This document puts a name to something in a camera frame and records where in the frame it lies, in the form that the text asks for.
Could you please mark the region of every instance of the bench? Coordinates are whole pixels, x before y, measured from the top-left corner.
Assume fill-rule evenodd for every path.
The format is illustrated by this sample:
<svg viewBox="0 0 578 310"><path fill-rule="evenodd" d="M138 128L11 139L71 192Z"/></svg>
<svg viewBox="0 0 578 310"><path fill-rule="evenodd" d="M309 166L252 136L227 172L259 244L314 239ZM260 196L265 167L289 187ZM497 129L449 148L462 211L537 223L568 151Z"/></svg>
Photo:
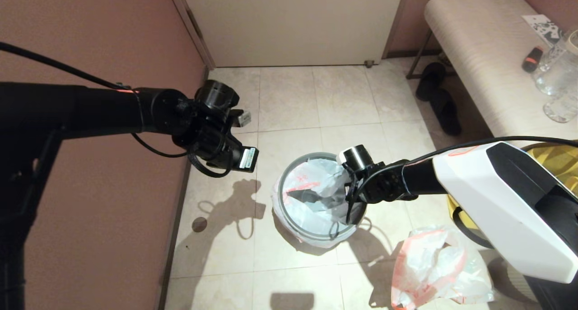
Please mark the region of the bench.
<svg viewBox="0 0 578 310"><path fill-rule="evenodd" d="M545 47L521 17L534 14L524 0L430 0L430 32L420 51L433 33L495 137L578 139L578 121L549 119L542 110L549 97L522 69L533 47Z"/></svg>

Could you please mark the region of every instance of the plastic bag on floor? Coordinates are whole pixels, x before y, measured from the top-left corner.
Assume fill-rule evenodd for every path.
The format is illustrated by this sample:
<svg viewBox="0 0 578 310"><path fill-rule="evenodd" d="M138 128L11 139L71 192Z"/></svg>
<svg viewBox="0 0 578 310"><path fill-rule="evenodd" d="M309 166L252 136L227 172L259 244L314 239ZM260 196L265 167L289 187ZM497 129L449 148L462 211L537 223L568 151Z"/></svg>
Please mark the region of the plastic bag on floor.
<svg viewBox="0 0 578 310"><path fill-rule="evenodd" d="M272 193L273 211L281 224L299 241L331 248L355 232L353 227L343 234L339 233L348 227L345 224L345 183L349 181L347 171L335 160L308 160L289 172L282 184L282 198L277 180ZM352 218L361 211L360 206L361 203L354 205Z"/></svg>
<svg viewBox="0 0 578 310"><path fill-rule="evenodd" d="M394 309L413 310L435 298L460 304L494 301L485 262L466 239L450 226L413 230L394 268Z"/></svg>

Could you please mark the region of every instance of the black cable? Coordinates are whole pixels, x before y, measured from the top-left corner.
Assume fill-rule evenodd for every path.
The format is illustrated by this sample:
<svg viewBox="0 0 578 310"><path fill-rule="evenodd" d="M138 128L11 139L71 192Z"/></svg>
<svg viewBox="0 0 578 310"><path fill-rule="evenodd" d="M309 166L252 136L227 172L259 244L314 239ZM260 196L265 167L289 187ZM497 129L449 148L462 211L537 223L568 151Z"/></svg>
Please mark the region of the black cable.
<svg viewBox="0 0 578 310"><path fill-rule="evenodd" d="M464 147L478 146L478 145L484 145L484 144L489 144L489 143L497 143L498 141L542 141L542 142L555 143L555 144L560 144L560 145L569 145L569 146L574 146L574 147L578 148L578 141L570 141L569 139L561 139L561 138L554 138L554 137L540 137L540 136L493 137L493 138L481 139L479 141L470 141L469 143L462 143L462 144L446 147L444 149L437 150L437 151L434 151L432 153L422 155L421 157L416 158L414 160L411 160L411 161L407 162L406 164L417 163L417 162L420 162L421 160L425 160L427 158L431 158L431 157L436 156L438 154L446 153L446 152L454 150L454 149L462 149ZM352 202L357 202L357 198L359 198L359 194L361 193L361 191L363 191L363 189L365 188L365 186L367 185L368 182L372 181L373 179L375 179L377 176L379 176L383 172L389 171L392 168L395 168L396 166L398 166L398 164L395 166L386 166L385 168L380 169L380 170L374 172L372 175L370 175L369 178L367 178L367 180L365 180L363 183L361 183L361 185L359 186L359 189L357 189L357 191L355 191L355 194L353 195L353 198L351 199Z"/></svg>
<svg viewBox="0 0 578 310"><path fill-rule="evenodd" d="M445 149L437 150L429 154L425 154L415 160L411 160L407 162L407 164L412 164L416 162L420 162L421 160L425 160L427 158L431 158L435 155L446 153L447 151L451 151L454 149L462 149L464 147L471 147L471 146L478 146L484 145L489 143L497 143L498 141L541 141L546 143L555 143L559 145L568 145L578 148L578 141L571 141L570 139L561 139L561 138L554 138L554 137L541 137L541 136L504 136L504 137L493 137L487 139L481 139L479 141L470 141L469 143L462 143L458 145L453 145L450 147L446 147Z"/></svg>
<svg viewBox="0 0 578 310"><path fill-rule="evenodd" d="M231 151L229 151L229 164L227 164L227 168L225 169L225 172L223 172L222 174L219 174L218 172L213 172L208 168L206 168L206 166L200 163L199 159L196 157L196 154L193 152L188 153L188 160L202 174L204 174L205 176L209 176L211 178L223 178L224 176L229 174L229 172L231 172L231 169L233 168L233 152Z"/></svg>
<svg viewBox="0 0 578 310"><path fill-rule="evenodd" d="M465 236L467 236L470 240L479 244L480 246L488 249L494 249L494 246L492 246L492 244L488 240L482 238L481 236L478 236L474 232L471 232L471 230L464 224L464 222L460 218L461 211L462 207L456 207L456 209L454 209L454 212L452 213L452 220L454 220L454 223L456 224L458 229L460 229L460 231L462 231L462 233Z"/></svg>
<svg viewBox="0 0 578 310"><path fill-rule="evenodd" d="M100 79L94 75L90 75L89 73L85 73L84 71L81 71L81 70L76 69L72 66L66 65L64 63L61 63L60 61L55 61L54 59L48 58L48 57L43 56L43 55L39 55L38 53L32 52L30 50L22 49L22 48L19 48L17 46L12 46L11 44L7 44L5 42L0 42L0 51L6 51L6 52L14 53L17 56L25 57L25 58L31 59L33 61L38 61L39 63L43 63L45 65L58 68L58 69L65 71L69 74L76 75L76 76L80 77L81 79L91 81L93 83L105 86L109 89L126 89L126 87L124 87L122 85L110 83L109 81L105 81L105 80ZM157 155L160 155L161 157L180 158L180 157L186 156L186 152L181 153L181 154L163 153L163 152L151 147L151 145L148 145L147 143L145 143L145 141L143 141L136 133L132 133L131 135L142 146L146 147L146 149L148 149L149 151L151 151Z"/></svg>
<svg viewBox="0 0 578 310"><path fill-rule="evenodd" d="M38 61L39 63L43 63L48 66L52 66L58 68L62 71L70 73L72 75L76 75L81 79L85 79L87 81L91 81L96 84L100 84L110 89L125 89L124 86L118 85L115 83L110 83L109 81L105 81L103 79L99 79L96 76L90 75L89 73L85 73L79 69L66 65L64 63L60 63L60 61L55 61L54 59L45 57L43 55L39 55L38 53L32 52L30 50L22 49L17 46L12 46L11 44L7 44L5 42L0 42L0 50L14 53L15 55L25 57L31 59L33 61Z"/></svg>
<svg viewBox="0 0 578 310"><path fill-rule="evenodd" d="M132 137L134 137L136 139L136 141L138 141L142 146L146 147L147 150L160 155L161 157L165 157L165 158L180 158L180 157L185 157L186 156L186 152L184 153L180 153L180 154L167 154L167 153L163 153L160 151L155 150L153 147L151 147L150 145L148 145L147 143L145 143L145 141L143 141L137 134L135 133L131 133Z"/></svg>

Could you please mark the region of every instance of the slipper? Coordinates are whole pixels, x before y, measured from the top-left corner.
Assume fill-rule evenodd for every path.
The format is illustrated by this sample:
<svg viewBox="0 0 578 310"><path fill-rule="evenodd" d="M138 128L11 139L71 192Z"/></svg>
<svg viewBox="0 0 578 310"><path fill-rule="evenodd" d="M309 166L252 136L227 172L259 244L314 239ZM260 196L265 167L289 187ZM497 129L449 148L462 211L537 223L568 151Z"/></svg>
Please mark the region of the slipper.
<svg viewBox="0 0 578 310"><path fill-rule="evenodd" d="M444 89L437 89L432 94L429 104L443 131L451 136L460 135L462 127L458 121L458 108L452 96Z"/></svg>
<svg viewBox="0 0 578 310"><path fill-rule="evenodd" d="M421 73L420 84L415 90L415 95L419 100L429 101L432 94L440 86L443 78L446 77L446 67L442 63L431 63L427 65Z"/></svg>

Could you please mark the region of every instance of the label sticker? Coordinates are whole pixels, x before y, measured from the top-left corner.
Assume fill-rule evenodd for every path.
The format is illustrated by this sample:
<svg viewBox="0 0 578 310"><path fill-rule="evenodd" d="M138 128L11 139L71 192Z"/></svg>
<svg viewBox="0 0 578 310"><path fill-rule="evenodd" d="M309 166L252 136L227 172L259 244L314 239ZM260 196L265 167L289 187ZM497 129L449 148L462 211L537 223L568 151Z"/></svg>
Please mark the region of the label sticker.
<svg viewBox="0 0 578 310"><path fill-rule="evenodd" d="M250 168L251 168L251 165L252 165L252 159L253 159L253 157L254 157L254 155L255 155L255 148L252 147L250 150L245 150L245 151L248 151L247 160L246 160L246 163L245 163L245 168L250 169Z"/></svg>
<svg viewBox="0 0 578 310"><path fill-rule="evenodd" d="M249 149L244 150L243 157L241 157L241 162L239 162L239 168L243 169L245 167L245 163L247 162L247 157L249 154Z"/></svg>

